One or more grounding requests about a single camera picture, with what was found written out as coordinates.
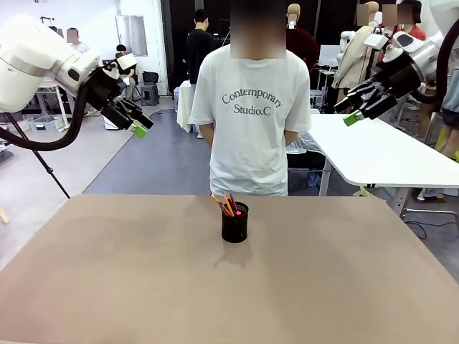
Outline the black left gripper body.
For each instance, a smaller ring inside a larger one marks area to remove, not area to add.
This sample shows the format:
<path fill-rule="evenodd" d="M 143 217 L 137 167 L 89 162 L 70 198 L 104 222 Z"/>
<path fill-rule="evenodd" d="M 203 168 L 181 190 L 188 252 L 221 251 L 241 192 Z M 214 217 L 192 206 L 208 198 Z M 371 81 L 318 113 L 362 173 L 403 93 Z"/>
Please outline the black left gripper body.
<path fill-rule="evenodd" d="M 87 90 L 85 102 L 101 113 L 118 113 L 121 83 L 117 65 L 96 67 L 83 85 Z"/>

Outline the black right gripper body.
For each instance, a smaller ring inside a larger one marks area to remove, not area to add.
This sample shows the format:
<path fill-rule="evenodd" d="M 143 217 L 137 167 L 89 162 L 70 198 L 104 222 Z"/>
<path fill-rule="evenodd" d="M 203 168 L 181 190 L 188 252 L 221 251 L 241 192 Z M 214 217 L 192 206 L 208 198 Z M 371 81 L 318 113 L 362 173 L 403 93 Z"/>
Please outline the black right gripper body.
<path fill-rule="evenodd" d="M 386 52 L 383 60 L 372 69 L 372 72 L 372 80 L 396 98 L 418 89 L 422 81 L 420 71 L 406 52 L 398 55 Z"/>

